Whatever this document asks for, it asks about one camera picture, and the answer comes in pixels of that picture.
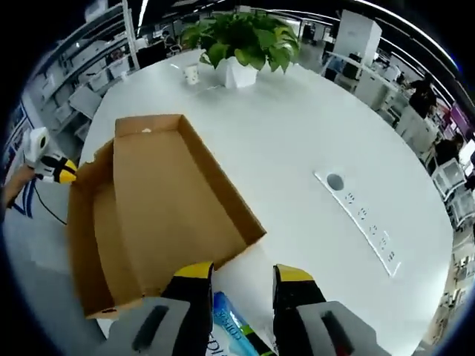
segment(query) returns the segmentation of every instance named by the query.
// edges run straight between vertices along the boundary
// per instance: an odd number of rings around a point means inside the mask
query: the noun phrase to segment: potted plant
[[[200,62],[212,65],[227,88],[255,83],[266,62],[272,72],[286,71],[299,51],[290,26],[265,13],[217,14],[188,27],[182,43],[205,52]]]

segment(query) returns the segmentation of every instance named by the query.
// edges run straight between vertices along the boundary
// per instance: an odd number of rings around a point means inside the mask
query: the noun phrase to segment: white flower pot
[[[258,74],[258,70],[251,65],[244,67],[236,57],[223,59],[216,68],[216,73],[222,84],[230,88],[244,88],[253,85]]]

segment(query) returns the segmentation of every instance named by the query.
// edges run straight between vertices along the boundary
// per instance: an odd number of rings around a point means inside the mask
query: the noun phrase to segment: power socket
[[[351,220],[362,232],[366,241],[381,261],[390,277],[394,277],[401,265],[395,246],[384,226],[371,215],[371,207],[354,189],[347,186],[343,176],[338,174],[320,174],[313,172],[315,178],[332,194]]]

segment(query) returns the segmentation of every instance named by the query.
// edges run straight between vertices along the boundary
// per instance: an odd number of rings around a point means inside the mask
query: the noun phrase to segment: black cable
[[[61,224],[66,225],[66,222],[64,222],[64,221],[62,221],[61,219],[59,219],[58,216],[57,216],[55,213],[53,213],[53,212],[43,203],[43,200],[42,200],[42,198],[39,196],[38,190],[36,189],[36,185],[33,185],[33,189],[35,190],[36,195],[38,196],[39,202],[43,205],[43,207],[44,207],[46,210],[48,210],[49,213],[50,213],[51,215],[53,215]]]

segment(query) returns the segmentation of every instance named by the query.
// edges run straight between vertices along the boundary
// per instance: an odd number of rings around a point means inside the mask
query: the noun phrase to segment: open cardboard box
[[[77,171],[70,258],[86,317],[112,317],[158,296],[175,271],[219,268],[265,231],[182,115],[116,122],[116,135]]]

